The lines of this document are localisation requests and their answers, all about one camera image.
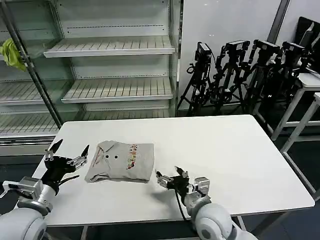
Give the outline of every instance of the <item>black monitor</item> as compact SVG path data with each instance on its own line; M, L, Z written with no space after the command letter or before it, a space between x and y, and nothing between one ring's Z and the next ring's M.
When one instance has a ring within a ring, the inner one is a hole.
M320 73L320 23L301 16L298 20L294 43L311 52L310 68Z

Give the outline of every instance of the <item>shelving unit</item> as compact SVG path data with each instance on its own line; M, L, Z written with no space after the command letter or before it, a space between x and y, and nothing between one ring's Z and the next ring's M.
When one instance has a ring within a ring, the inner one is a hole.
M6 4L31 75L64 121L175 116L180 0ZM1 58L0 67L0 139L54 136L58 128L28 73Z
M168 36L88 37L63 39L46 58L172 54Z
M61 117L73 120L76 112L65 111L61 98L69 90L70 78L64 72L64 66L58 59L49 59L43 55L44 50L52 48L55 41L51 31L50 15L46 2L9 2L9 9L16 20L15 24L26 47L28 56L33 60L37 74L54 104L60 102ZM11 36L4 22L0 20L0 42ZM7 66L0 55L0 139L18 140L20 143L37 141L39 137L54 137L59 131L50 115L29 72Z

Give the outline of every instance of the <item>camera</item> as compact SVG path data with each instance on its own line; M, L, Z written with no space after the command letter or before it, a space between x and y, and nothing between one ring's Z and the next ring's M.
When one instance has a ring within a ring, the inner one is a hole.
M283 42L282 47L283 49L294 52L295 54L303 54L308 51L303 46L287 41Z
M253 44L262 50L277 54L280 51L280 47L278 45L272 44L267 41L254 40Z
M211 54L212 52L210 48L207 46L207 44L199 41L195 51L194 60L203 64L210 64Z
M243 41L243 40L232 41L232 42L228 42L225 45L224 50L226 52L236 53L238 50L241 50L241 51L248 50L249 45L250 45L250 41Z

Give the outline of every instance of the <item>black cable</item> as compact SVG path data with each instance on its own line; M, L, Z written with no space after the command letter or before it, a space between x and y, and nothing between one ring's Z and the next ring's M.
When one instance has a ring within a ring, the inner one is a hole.
M75 176L71 176L71 177L68 177L68 178L66 178L66 179L63 179L63 180L61 180L61 181L59 182L58 186L64 184L65 182L68 182L69 180L76 179L76 178L78 178L78 177L80 177L80 175L75 175Z
M179 196L178 196L178 192L177 190L175 189L174 190L175 192L175 197L176 197L176 201L178 202L178 205L179 205L179 209L180 209L180 213L182 215L182 218L184 221L188 222L188 220L186 219L185 215L184 215L184 212L182 211L182 207L181 207L181 203L180 203L180 200L179 200Z
M196 236L198 236L197 231L192 227L191 221L186 219L185 214L182 211L182 207L181 207L181 203L180 203L180 200L179 200L179 196L178 196L177 190L175 189L174 192L175 192L176 201L178 202L178 206L179 206L180 213L182 215L183 220L188 224L188 227L190 228L191 232L193 232L194 234L196 234Z
M212 52L211 48L208 46L208 44L205 43L205 45L208 47L208 49L210 50L211 54L212 54L212 57L213 57L213 61L214 61L214 65L217 65L216 63L216 57L214 55L214 53Z

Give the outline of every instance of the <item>white wall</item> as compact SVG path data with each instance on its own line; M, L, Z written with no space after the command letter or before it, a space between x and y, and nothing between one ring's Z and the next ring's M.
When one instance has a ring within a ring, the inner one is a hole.
M291 0L286 11L276 43L291 42L296 34L299 17L320 23L320 0Z
M198 41L207 43L217 57L221 47L228 42L250 40L253 43L255 39L266 40L280 2L281 0L184 0L179 95L182 95L190 80L191 75L186 70L189 63L194 61ZM210 77L215 73L212 60ZM184 102L180 109L187 107L188 104Z

